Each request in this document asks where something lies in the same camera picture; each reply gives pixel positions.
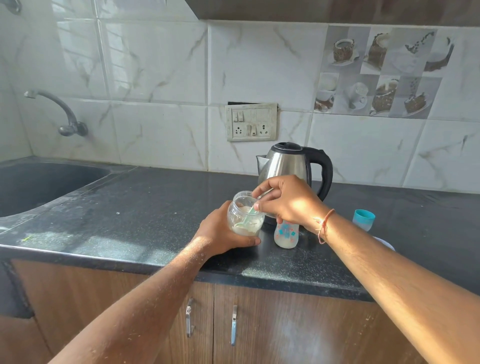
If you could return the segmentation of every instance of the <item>hand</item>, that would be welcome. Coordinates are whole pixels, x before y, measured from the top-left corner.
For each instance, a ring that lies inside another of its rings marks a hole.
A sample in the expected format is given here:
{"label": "hand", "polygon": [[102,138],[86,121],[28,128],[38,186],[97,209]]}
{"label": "hand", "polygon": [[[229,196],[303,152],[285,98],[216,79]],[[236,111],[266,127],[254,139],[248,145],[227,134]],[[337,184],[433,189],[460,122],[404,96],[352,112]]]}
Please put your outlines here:
{"label": "hand", "polygon": [[228,227],[227,211],[231,201],[212,211],[200,223],[191,244],[202,244],[210,256],[222,254],[233,248],[242,248],[260,244],[256,236],[242,236]]}
{"label": "hand", "polygon": [[318,222],[314,218],[323,218],[329,208],[304,180],[294,175],[272,177],[255,188],[252,196],[258,198],[272,188],[253,205],[255,210],[276,215],[279,224],[287,220],[303,225],[311,232],[318,231]]}

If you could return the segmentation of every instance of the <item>wrist band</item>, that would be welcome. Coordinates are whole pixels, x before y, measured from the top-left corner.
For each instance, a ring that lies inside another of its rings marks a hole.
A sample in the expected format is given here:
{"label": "wrist band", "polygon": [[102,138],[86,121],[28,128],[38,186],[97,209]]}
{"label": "wrist band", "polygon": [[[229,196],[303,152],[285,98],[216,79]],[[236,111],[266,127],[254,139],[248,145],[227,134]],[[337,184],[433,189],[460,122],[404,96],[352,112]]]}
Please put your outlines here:
{"label": "wrist band", "polygon": [[327,220],[328,218],[330,217],[330,215],[332,215],[333,213],[335,212],[335,209],[332,208],[326,215],[325,215],[325,218],[323,220],[320,220],[320,219],[315,219],[319,224],[320,224],[320,229],[318,230],[318,242],[320,244],[324,244],[325,243],[325,240],[323,240],[321,237],[320,237],[320,233],[324,232],[324,235],[326,236],[326,229],[327,229]]}

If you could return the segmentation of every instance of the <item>kitchen countertop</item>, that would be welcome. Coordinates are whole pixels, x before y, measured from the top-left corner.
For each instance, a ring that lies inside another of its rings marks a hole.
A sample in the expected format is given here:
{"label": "kitchen countertop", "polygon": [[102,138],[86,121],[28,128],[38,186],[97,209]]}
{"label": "kitchen countertop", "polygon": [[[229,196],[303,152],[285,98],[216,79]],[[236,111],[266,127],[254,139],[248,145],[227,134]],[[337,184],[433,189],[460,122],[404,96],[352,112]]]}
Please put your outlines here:
{"label": "kitchen countertop", "polygon": [[[257,184],[255,176],[224,173],[125,166],[116,172],[2,232],[0,257],[151,274],[209,212]],[[325,202],[348,219],[357,208],[372,211],[372,235],[480,294],[480,195],[333,183]],[[274,243],[273,230],[264,224],[259,246],[214,256],[197,280],[372,301],[315,235],[301,231],[297,247],[287,250]]]}

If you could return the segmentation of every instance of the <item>faucet spout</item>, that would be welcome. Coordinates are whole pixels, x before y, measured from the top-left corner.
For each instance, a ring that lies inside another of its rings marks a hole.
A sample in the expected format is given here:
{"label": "faucet spout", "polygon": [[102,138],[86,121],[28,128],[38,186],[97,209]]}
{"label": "faucet spout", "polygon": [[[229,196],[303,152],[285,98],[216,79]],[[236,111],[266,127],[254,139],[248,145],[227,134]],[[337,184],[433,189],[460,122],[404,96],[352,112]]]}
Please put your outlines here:
{"label": "faucet spout", "polygon": [[59,133],[61,135],[71,136],[73,134],[78,134],[80,136],[85,136],[88,134],[87,126],[84,123],[77,121],[77,118],[75,117],[75,114],[73,113],[72,109],[69,108],[65,102],[60,100],[54,94],[51,94],[50,92],[45,90],[36,90],[36,89],[28,90],[24,93],[24,96],[28,98],[36,98],[37,95],[40,95],[52,100],[58,106],[60,106],[63,109],[63,111],[65,111],[65,113],[67,114],[68,126],[61,126],[59,128]]}
{"label": "faucet spout", "polygon": [[266,158],[266,155],[261,155],[261,156],[256,156],[257,157],[257,169],[258,169],[258,174],[260,175],[260,172],[262,172],[262,169],[265,167],[267,162],[269,161],[268,158]]}

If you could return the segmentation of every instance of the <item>kettle handle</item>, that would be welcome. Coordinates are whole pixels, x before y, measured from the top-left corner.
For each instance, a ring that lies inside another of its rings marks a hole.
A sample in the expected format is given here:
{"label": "kettle handle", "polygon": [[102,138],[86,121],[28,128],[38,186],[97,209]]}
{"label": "kettle handle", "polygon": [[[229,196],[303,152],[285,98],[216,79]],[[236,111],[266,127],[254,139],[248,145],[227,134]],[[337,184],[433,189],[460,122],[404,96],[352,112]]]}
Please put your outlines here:
{"label": "kettle handle", "polygon": [[332,161],[330,160],[330,157],[321,149],[304,146],[303,150],[305,151],[305,157],[307,158],[308,162],[309,182],[312,181],[312,169],[310,167],[310,163],[316,163],[322,166],[322,186],[320,186],[320,190],[318,191],[317,196],[318,198],[320,198],[320,200],[323,201],[327,196],[328,191],[330,190],[330,186],[332,185]]}

